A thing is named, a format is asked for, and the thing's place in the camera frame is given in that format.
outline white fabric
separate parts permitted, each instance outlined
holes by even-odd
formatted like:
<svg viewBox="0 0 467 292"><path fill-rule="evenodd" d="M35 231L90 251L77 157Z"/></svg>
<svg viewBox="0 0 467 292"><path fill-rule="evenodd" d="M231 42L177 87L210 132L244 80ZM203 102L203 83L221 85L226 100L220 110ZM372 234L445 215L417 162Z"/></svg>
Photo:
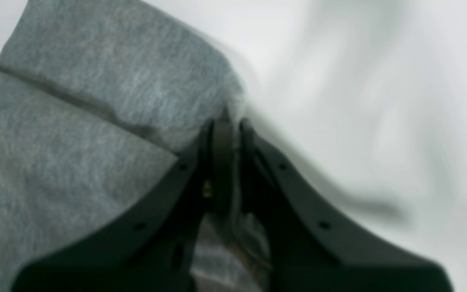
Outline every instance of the white fabric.
<svg viewBox="0 0 467 292"><path fill-rule="evenodd" d="M467 292L467 1L147 2L218 41L324 196ZM0 51L25 4L0 0Z"/></svg>

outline hole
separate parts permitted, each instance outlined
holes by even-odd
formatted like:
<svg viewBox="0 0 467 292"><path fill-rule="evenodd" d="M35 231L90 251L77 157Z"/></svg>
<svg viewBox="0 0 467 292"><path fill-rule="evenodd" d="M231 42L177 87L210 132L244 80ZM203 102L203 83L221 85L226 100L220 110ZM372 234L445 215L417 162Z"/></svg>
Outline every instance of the hole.
<svg viewBox="0 0 467 292"><path fill-rule="evenodd" d="M183 262L183 244L176 244L172 253L172 267L179 268Z"/></svg>
<svg viewBox="0 0 467 292"><path fill-rule="evenodd" d="M318 223L318 225L320 226L320 228L322 229L325 229L325 230L329 230L330 229L330 224L325 222L325 221L320 221Z"/></svg>
<svg viewBox="0 0 467 292"><path fill-rule="evenodd" d="M140 231L140 230L144 230L146 226L147 224L145 224L145 222L139 222L133 226L133 229L134 231Z"/></svg>

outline gray fabric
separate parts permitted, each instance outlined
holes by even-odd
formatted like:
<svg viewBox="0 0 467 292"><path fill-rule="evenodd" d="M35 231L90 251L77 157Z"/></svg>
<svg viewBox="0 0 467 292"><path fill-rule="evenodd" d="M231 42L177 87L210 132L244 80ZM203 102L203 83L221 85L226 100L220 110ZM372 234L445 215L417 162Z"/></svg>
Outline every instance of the gray fabric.
<svg viewBox="0 0 467 292"><path fill-rule="evenodd" d="M240 87L134 0L30 0L0 56L0 292L146 194Z"/></svg>

